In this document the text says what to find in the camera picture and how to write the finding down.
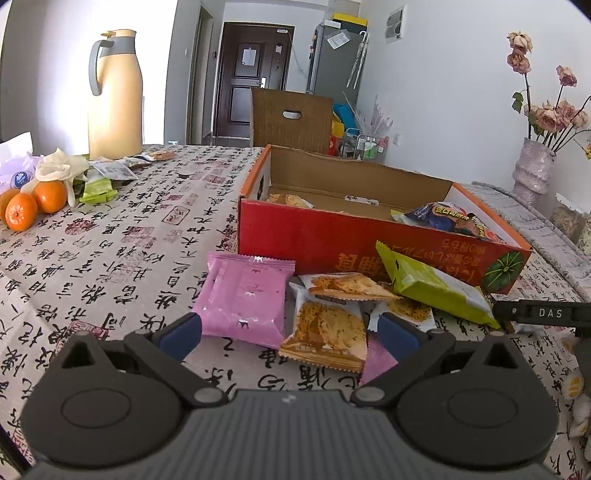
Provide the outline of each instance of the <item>cardboard box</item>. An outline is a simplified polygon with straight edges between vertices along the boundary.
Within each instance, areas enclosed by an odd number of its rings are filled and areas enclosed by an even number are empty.
[[[305,93],[252,89],[251,147],[269,144],[327,154],[333,101]]]
[[[315,208],[268,203],[270,193],[296,194]],[[391,219],[391,209],[409,212],[441,201],[474,213],[506,245]],[[380,164],[269,145],[241,188],[241,254],[295,260],[296,274],[357,271],[387,280],[376,240],[473,286],[490,285],[501,274],[499,293],[509,291],[532,252],[517,232],[461,185]],[[508,264],[511,268],[505,271]]]

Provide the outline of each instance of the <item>doorway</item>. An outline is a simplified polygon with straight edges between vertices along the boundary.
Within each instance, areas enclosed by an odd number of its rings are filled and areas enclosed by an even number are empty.
[[[285,90],[293,35],[285,25],[224,24],[214,136],[250,137],[251,88]]]
[[[205,85],[207,81],[207,65],[209,51],[212,44],[213,17],[201,7],[199,23],[193,46],[193,60],[191,62],[191,85],[189,86],[189,103],[187,105],[187,143],[201,145],[203,133],[208,132],[208,125],[203,125],[203,103],[205,99]]]

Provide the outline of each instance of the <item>pink vase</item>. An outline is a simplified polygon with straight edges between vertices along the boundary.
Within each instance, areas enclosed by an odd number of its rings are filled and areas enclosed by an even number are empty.
[[[528,206],[536,207],[548,191],[556,153],[540,142],[524,138],[519,160],[515,164],[513,193]]]

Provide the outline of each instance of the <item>blue gripper pad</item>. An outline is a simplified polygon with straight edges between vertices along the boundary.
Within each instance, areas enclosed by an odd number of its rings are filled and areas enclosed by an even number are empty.
[[[182,361],[201,341],[201,317],[189,313],[166,327],[158,339],[159,347],[168,356]]]
[[[382,314],[378,319],[378,340],[399,363],[421,347],[418,336],[388,318],[388,314]]]

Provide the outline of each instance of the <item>yellow thermos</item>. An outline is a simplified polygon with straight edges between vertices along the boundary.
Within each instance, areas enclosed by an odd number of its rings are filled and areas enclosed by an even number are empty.
[[[142,72],[135,55],[135,31],[115,30],[92,46],[88,74],[90,159],[137,155],[142,147]]]

